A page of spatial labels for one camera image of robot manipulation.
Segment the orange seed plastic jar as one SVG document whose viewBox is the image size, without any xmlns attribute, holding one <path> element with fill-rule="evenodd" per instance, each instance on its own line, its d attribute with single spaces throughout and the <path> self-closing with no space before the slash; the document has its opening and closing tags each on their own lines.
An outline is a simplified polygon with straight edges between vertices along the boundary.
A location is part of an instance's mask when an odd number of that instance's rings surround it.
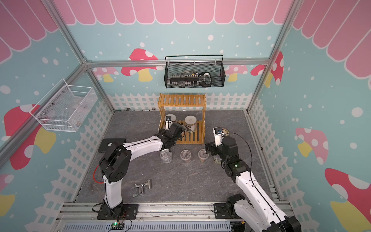
<svg viewBox="0 0 371 232">
<path fill-rule="evenodd" d="M 201 162 L 205 162 L 209 158 L 209 153 L 205 149 L 201 149 L 198 152 L 198 158 Z"/>
</svg>

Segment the purple label tin can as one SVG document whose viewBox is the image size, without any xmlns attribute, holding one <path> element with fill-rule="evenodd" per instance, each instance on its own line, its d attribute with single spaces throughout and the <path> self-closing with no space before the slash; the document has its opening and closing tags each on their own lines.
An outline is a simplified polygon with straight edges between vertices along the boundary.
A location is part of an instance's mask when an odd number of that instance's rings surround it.
<svg viewBox="0 0 371 232">
<path fill-rule="evenodd" d="M 161 161 L 165 164 L 169 164 L 173 160 L 173 155 L 169 149 L 164 149 L 160 152 Z"/>
</svg>

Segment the red seed plastic jar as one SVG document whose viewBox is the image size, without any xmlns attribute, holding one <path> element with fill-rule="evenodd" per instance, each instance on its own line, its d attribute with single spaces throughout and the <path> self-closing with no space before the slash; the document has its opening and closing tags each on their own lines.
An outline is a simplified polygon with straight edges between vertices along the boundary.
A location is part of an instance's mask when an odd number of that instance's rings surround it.
<svg viewBox="0 0 371 232">
<path fill-rule="evenodd" d="M 180 153 L 180 158 L 183 162 L 190 162 L 191 160 L 191 157 L 192 157 L 192 154 L 189 150 L 183 150 L 181 153 Z"/>
</svg>

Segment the wooden two-tier shelf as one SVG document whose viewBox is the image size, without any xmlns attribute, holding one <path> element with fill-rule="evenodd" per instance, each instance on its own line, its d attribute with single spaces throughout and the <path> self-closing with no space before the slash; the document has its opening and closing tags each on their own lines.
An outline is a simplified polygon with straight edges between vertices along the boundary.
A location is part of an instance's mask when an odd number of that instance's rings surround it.
<svg viewBox="0 0 371 232">
<path fill-rule="evenodd" d="M 165 129 L 165 116 L 174 113 L 176 121 L 185 124 L 185 117 L 192 115 L 197 119 L 197 129 L 194 133 L 187 132 L 178 143 L 183 145 L 202 145 L 205 141 L 205 94 L 160 94 L 158 100 L 160 112 L 159 128 Z"/>
</svg>

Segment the short pull-tab tin can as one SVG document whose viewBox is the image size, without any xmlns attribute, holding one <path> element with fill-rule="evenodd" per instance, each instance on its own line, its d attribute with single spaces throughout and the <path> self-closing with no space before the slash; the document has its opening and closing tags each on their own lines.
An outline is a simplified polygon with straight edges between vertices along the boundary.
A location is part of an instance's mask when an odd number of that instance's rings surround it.
<svg viewBox="0 0 371 232">
<path fill-rule="evenodd" d="M 221 162 L 222 162 L 222 159 L 219 155 L 215 155 L 214 158 L 213 158 L 213 161 L 214 161 L 215 164 L 220 165 Z"/>
</svg>

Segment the tall silver pull-tab can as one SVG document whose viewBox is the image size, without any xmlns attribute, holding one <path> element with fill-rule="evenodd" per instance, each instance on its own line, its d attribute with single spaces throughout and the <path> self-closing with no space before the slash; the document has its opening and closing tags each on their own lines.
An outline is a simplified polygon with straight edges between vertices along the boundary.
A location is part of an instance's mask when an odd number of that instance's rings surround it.
<svg viewBox="0 0 371 232">
<path fill-rule="evenodd" d="M 178 140 L 182 140 L 187 133 L 187 128 L 186 128 L 186 126 L 180 124 L 179 129 L 180 129 L 180 134 L 179 134 Z"/>
</svg>

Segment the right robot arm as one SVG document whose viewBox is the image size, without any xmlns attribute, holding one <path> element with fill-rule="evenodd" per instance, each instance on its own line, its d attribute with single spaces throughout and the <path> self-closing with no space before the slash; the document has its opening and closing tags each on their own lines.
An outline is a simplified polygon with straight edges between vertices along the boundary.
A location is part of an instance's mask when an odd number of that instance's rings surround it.
<svg viewBox="0 0 371 232">
<path fill-rule="evenodd" d="M 205 145 L 206 152 L 219 155 L 221 167 L 247 198 L 234 196 L 232 212 L 242 218 L 254 232 L 300 232 L 301 224 L 289 217 L 268 196 L 255 178 L 251 167 L 239 157 L 236 140 L 217 134 Z"/>
</svg>

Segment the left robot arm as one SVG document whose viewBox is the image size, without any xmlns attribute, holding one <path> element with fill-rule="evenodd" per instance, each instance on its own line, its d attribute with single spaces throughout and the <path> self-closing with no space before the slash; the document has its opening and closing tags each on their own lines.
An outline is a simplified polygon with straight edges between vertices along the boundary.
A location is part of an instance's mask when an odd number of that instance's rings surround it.
<svg viewBox="0 0 371 232">
<path fill-rule="evenodd" d="M 185 133 L 185 127 L 174 122 L 169 129 L 144 140 L 131 143 L 127 143 L 125 139 L 109 141 L 108 148 L 99 162 L 105 184 L 104 205 L 113 210 L 123 203 L 122 179 L 127 174 L 132 160 L 148 153 L 170 150 Z"/>
</svg>

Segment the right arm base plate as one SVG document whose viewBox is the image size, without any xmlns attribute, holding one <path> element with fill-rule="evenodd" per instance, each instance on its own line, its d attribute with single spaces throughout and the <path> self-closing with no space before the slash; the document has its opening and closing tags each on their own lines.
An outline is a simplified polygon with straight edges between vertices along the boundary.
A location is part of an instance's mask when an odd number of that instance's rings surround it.
<svg viewBox="0 0 371 232">
<path fill-rule="evenodd" d="M 232 210 L 229 203 L 215 203 L 211 205 L 215 219 L 242 219 Z"/>
</svg>

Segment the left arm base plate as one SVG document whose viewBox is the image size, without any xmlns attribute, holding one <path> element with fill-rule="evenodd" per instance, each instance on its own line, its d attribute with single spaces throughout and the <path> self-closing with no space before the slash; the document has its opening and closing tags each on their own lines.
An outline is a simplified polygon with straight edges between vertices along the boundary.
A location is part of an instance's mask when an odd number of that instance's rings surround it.
<svg viewBox="0 0 371 232">
<path fill-rule="evenodd" d="M 119 204 L 111 209 L 104 203 L 98 211 L 97 220 L 136 219 L 138 208 L 138 204 Z"/>
</svg>

